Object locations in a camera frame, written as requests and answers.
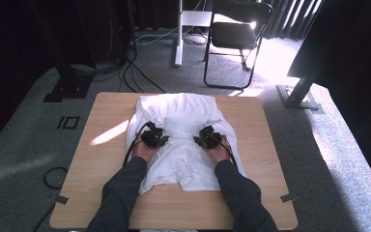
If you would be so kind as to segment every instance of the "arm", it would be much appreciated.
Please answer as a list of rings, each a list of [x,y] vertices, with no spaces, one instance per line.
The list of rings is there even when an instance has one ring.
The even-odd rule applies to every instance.
[[[228,143],[222,144],[231,151]],[[278,231],[270,213],[261,204],[261,190],[251,180],[245,178],[233,166],[230,156],[222,146],[204,149],[216,164],[215,176],[218,179],[222,196],[233,215],[234,231]]]
[[[157,150],[142,142],[134,146],[128,164],[104,185],[100,208],[89,223],[87,232],[128,231],[131,211],[147,173],[147,163]]]

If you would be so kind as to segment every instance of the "black chair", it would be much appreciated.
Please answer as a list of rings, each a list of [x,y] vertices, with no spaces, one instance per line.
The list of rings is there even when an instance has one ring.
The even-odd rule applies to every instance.
[[[206,52],[204,55],[204,61],[206,62],[204,69],[204,83],[207,86],[242,90],[251,84],[255,63],[263,39],[263,32],[270,22],[272,14],[272,6],[265,3],[225,1],[214,6]],[[234,21],[218,21],[219,15],[224,15]],[[255,22],[255,27],[251,27],[250,23],[252,22]],[[211,43],[213,43],[213,46],[215,47],[238,49],[243,58],[243,66],[247,69],[249,69],[249,67],[246,66],[246,58],[252,50],[256,49],[255,60],[246,85],[240,87],[209,83],[207,80],[207,69],[210,54],[229,55],[210,52]],[[249,50],[249,54],[246,57],[243,57],[243,50]]]

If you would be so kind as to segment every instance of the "hand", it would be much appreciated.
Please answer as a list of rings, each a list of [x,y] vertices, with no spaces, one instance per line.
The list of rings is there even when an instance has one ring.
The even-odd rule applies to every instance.
[[[231,147],[228,144],[228,142],[226,141],[227,135],[222,134],[221,136],[222,136],[221,143],[228,149],[228,151],[231,151]],[[215,165],[217,163],[219,163],[220,161],[230,159],[230,155],[224,149],[224,147],[222,147],[220,144],[218,144],[218,146],[216,146],[215,148],[212,148],[212,149],[207,149],[207,148],[203,148],[203,147],[201,147],[201,148],[210,156],[210,158],[215,163]]]
[[[131,151],[133,157],[140,157],[146,162],[150,162],[153,156],[156,154],[159,148],[148,147],[143,141],[141,141],[141,134],[138,135],[136,145]]]

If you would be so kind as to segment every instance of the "folded cloth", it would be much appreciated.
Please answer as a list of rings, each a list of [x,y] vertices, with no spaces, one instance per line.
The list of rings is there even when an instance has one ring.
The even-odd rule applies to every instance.
[[[246,176],[237,149],[237,136],[217,108],[214,97],[184,93],[141,96],[128,125],[128,147],[147,122],[162,128],[163,135],[169,139],[149,163],[140,194],[152,186],[176,183],[184,191],[219,190],[213,162],[193,139],[210,125],[215,132],[227,135],[240,173]]]

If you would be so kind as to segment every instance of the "dark sleeve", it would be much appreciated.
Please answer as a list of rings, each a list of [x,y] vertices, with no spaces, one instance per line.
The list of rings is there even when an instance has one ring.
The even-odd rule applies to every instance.
[[[231,161],[219,162],[215,176],[233,215],[234,232],[278,231],[270,213],[261,204],[260,188],[241,175]]]
[[[133,157],[103,187],[101,205],[86,232],[128,231],[131,211],[137,200],[147,162]]]

